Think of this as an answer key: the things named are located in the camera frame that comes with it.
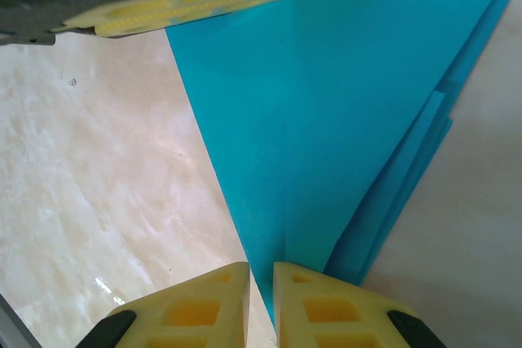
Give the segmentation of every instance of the folded blue sheet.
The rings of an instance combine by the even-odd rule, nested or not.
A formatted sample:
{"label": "folded blue sheet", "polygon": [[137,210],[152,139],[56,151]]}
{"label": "folded blue sheet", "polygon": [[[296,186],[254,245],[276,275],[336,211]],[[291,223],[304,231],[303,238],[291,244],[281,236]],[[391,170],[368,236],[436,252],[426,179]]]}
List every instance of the folded blue sheet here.
{"label": "folded blue sheet", "polygon": [[[167,29],[269,310],[275,261],[361,281],[448,131],[457,94],[434,89],[465,43],[480,53],[491,29],[468,38],[491,2],[282,0]],[[476,55],[462,55],[458,81]],[[386,189],[382,178],[393,200],[368,196]],[[365,198],[382,197],[357,268],[343,252],[332,258],[345,235],[357,236],[352,218],[374,216],[357,214]]]}
{"label": "folded blue sheet", "polygon": [[[422,144],[420,147],[411,145],[415,142],[416,122],[429,109],[430,100],[359,205],[347,229],[339,238],[325,273],[353,284],[362,283],[409,195],[449,131],[449,113],[508,2],[509,0],[492,0],[486,8],[433,93],[442,94],[444,99],[429,130],[423,136]],[[404,162],[412,154],[415,154],[415,158],[408,165],[397,167],[401,160]],[[388,204],[390,199],[393,199],[391,206]]]}

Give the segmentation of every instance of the marble surface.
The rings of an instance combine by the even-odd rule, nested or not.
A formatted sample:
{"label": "marble surface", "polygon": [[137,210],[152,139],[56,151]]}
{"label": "marble surface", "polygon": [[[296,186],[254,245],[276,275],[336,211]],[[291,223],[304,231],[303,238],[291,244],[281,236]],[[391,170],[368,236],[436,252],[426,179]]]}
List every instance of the marble surface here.
{"label": "marble surface", "polygon": [[[522,0],[366,286],[448,346],[522,332]],[[0,291],[46,348],[118,303],[245,259],[162,31],[0,48]],[[248,347],[275,346],[252,289]]]}

